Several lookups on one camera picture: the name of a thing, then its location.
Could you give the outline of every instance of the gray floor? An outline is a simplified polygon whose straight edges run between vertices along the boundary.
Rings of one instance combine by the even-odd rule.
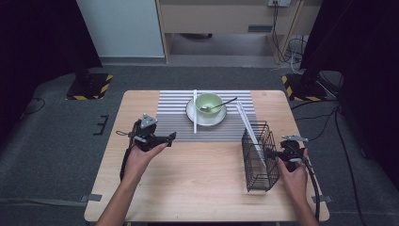
[[[0,199],[78,202],[82,195],[89,194],[126,90],[284,90],[281,77],[293,72],[290,64],[274,63],[268,44],[261,36],[214,35],[210,40],[180,36],[175,41],[168,64],[147,61],[94,69],[94,72],[114,75],[102,100],[66,101],[65,93],[73,74],[40,85],[35,97],[44,100],[45,106],[41,108],[43,102],[33,100],[27,111],[39,111],[26,115],[8,142],[0,147]],[[337,73],[327,76],[333,81],[339,80]],[[304,105],[294,109],[293,114],[296,119],[315,117],[330,114],[335,106],[335,102]],[[97,123],[104,121],[102,115],[109,116],[104,134],[93,136],[100,129]],[[303,137],[312,138],[321,133],[326,121],[327,117],[298,120],[297,126]],[[398,190],[375,161],[362,157],[343,115],[338,114],[337,123],[350,157],[365,221],[368,225],[399,225]],[[334,199],[327,205],[330,219],[321,225],[360,225],[334,115],[322,136],[307,147],[319,186],[325,195]],[[85,225],[84,212],[85,208],[79,206],[0,204],[0,225]],[[275,224],[264,222],[263,225]],[[282,222],[281,225],[295,223]]]

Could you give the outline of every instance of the black curtain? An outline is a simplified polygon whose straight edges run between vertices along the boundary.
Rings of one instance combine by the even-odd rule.
[[[342,73],[343,113],[365,155],[399,189],[398,35],[396,0],[324,0],[301,68]]]
[[[39,84],[75,73],[65,41],[87,69],[102,67],[76,1],[0,0],[0,142]]]

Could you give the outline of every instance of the striped placemat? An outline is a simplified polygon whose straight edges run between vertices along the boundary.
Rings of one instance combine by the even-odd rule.
[[[223,102],[234,97],[243,104],[250,121],[256,121],[255,109],[249,90],[198,90],[198,95],[204,92],[218,94]],[[194,123],[188,118],[185,108],[193,99],[193,90],[161,90],[156,118],[158,119],[155,134],[166,136],[177,132],[177,142],[222,142],[240,141],[245,125],[238,113],[236,102],[226,104],[227,114],[222,122],[214,126],[197,126],[194,134]]]

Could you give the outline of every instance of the forearm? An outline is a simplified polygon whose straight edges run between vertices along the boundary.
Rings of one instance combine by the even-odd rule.
[[[319,222],[317,222],[316,218],[314,217],[314,213],[312,212],[311,207],[306,200],[300,202],[293,201],[293,207],[299,225],[319,225]]]
[[[123,225],[139,181],[137,175],[123,178],[96,225]]]

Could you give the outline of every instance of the human arm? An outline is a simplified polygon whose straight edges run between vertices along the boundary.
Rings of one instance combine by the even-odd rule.
[[[305,149],[303,155],[308,158],[308,150]],[[299,164],[294,171],[290,172],[287,170],[285,163],[279,159],[278,168],[299,225],[319,225],[306,198],[308,173],[306,172],[305,164]]]
[[[126,170],[123,179],[96,225],[120,226],[124,223],[141,176],[150,164],[150,161],[166,147],[167,144],[160,144],[146,153],[140,151],[137,146],[132,148],[126,162]]]

